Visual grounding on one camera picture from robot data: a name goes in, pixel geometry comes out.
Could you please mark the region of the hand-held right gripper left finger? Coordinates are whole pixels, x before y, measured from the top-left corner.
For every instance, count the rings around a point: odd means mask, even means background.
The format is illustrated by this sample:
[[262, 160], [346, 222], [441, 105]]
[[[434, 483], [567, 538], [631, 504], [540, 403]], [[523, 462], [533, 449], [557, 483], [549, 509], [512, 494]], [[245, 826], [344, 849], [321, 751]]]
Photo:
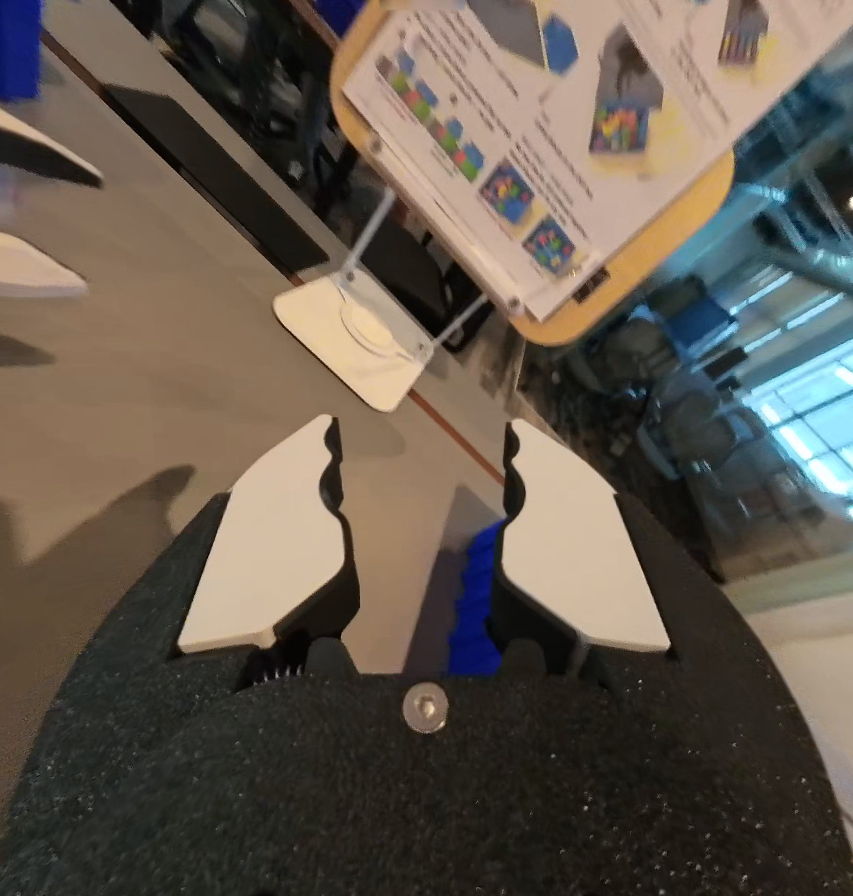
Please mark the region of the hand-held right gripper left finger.
[[229, 491], [178, 649], [268, 649], [303, 630], [339, 636], [360, 607], [339, 421], [322, 414]]

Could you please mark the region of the black office chair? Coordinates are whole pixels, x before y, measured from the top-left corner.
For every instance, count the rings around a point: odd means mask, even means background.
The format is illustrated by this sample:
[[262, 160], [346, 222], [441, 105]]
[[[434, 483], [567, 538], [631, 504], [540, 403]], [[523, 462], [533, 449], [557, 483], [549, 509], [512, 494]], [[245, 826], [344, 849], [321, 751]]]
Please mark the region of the black office chair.
[[387, 219], [365, 249], [362, 261], [422, 328], [437, 337], [482, 297], [482, 292], [456, 262], [443, 270], [429, 250], [431, 243], [431, 232], [417, 238]]

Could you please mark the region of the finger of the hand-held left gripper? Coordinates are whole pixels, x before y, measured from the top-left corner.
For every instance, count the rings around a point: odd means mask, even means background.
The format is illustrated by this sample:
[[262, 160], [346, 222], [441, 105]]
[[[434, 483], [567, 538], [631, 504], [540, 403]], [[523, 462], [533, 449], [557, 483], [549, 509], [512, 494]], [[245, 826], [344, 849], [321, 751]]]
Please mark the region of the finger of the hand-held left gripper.
[[26, 240], [0, 231], [0, 297], [66, 298], [87, 291], [81, 275]]
[[76, 185], [104, 185], [98, 168], [1, 107], [0, 165]]

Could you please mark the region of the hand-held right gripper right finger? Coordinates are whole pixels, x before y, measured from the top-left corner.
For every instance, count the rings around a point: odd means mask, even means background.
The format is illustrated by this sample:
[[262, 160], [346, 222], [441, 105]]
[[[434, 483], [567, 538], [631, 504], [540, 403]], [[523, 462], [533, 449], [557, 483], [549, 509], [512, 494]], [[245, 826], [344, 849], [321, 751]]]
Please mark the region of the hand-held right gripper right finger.
[[495, 547], [495, 646], [553, 676], [672, 644], [615, 489], [554, 437], [508, 423]]

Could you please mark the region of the blue plastic bin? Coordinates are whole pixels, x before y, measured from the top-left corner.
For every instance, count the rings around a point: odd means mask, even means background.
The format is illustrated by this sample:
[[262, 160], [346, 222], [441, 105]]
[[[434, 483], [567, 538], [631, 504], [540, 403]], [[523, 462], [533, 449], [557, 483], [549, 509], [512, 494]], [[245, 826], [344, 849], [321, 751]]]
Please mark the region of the blue plastic bin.
[[42, 1], [0, 1], [0, 100], [39, 94]]
[[501, 521], [496, 521], [478, 532], [465, 549], [462, 591], [455, 601], [455, 624], [448, 637], [449, 676], [490, 677], [501, 665], [501, 652], [486, 628], [500, 529]]

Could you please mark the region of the instruction board stand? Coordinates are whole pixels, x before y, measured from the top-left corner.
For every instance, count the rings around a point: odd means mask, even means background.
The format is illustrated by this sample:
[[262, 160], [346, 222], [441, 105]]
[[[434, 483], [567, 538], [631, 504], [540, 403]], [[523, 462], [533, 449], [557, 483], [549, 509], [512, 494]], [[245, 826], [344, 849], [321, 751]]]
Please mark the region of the instruction board stand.
[[[851, 29], [853, 2], [366, 3], [331, 106], [383, 197], [275, 319], [382, 412], [484, 308], [586, 330], [712, 217], [735, 143]], [[475, 283], [435, 335], [365, 262], [397, 201]]]

